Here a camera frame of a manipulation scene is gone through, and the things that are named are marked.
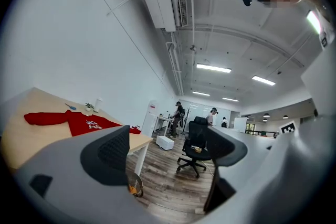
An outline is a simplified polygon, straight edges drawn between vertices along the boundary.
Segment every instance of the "chair base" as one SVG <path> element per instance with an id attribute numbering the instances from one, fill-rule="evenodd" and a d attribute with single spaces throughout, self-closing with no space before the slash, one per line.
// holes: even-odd
<path id="1" fill-rule="evenodd" d="M 194 168 L 195 172 L 196 172 L 196 178 L 199 178 L 199 173 L 198 173 L 198 170 L 197 170 L 196 166 L 204 168 L 204 171 L 206 170 L 206 166 L 197 163 L 197 160 L 196 160 L 196 159 L 184 159 L 184 158 L 179 158 L 179 159 L 177 160 L 177 162 L 179 163 L 180 160 L 185 161 L 186 164 L 180 165 L 180 166 L 177 168 L 176 172 L 180 171 L 182 167 L 192 166 L 192 167 Z"/>

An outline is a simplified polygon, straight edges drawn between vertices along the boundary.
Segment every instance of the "wooden desk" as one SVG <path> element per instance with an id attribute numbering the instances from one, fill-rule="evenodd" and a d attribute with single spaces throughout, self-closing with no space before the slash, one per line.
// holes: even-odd
<path id="1" fill-rule="evenodd" d="M 65 138 L 72 137 L 68 122 L 56 125 L 30 125 L 24 119 L 29 112 L 66 112 L 69 107 L 75 106 L 75 112 L 91 115 L 93 112 L 85 110 L 85 106 L 60 97 L 54 96 L 37 88 L 32 88 L 27 97 L 19 104 L 16 112 L 9 119 L 1 139 L 1 153 L 11 170 L 21 167 L 29 158 L 45 146 Z M 122 124 L 109 114 L 100 110 L 94 113 L 97 116 Z M 130 133 L 130 151 L 140 150 L 135 172 L 139 175 L 147 152 L 148 144 L 153 139 L 143 134 Z"/>

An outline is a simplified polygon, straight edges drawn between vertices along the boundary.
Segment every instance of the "window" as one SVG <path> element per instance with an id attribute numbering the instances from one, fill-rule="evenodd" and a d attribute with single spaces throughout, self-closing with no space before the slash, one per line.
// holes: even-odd
<path id="1" fill-rule="evenodd" d="M 245 133 L 254 134 L 255 127 L 256 127 L 255 124 L 247 123 Z"/>

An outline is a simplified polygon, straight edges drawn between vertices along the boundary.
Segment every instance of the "small plant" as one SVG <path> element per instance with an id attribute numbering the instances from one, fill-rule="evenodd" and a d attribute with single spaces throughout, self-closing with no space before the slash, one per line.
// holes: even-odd
<path id="1" fill-rule="evenodd" d="M 85 106 L 90 109 L 94 109 L 94 106 L 90 103 L 86 103 Z"/>

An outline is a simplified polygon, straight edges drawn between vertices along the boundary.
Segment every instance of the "person wearing black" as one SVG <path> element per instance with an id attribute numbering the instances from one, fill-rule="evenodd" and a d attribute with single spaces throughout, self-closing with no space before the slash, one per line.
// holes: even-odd
<path id="1" fill-rule="evenodd" d="M 176 103 L 176 106 L 177 106 L 177 110 L 175 111 L 174 115 L 170 116 L 171 119 L 174 119 L 173 126 L 172 126 L 172 135 L 170 136 L 170 138 L 173 138 L 173 139 L 176 138 L 177 124 L 180 121 L 180 119 L 181 119 L 181 113 L 183 112 L 183 107 L 182 107 L 180 101 L 178 101 Z"/>

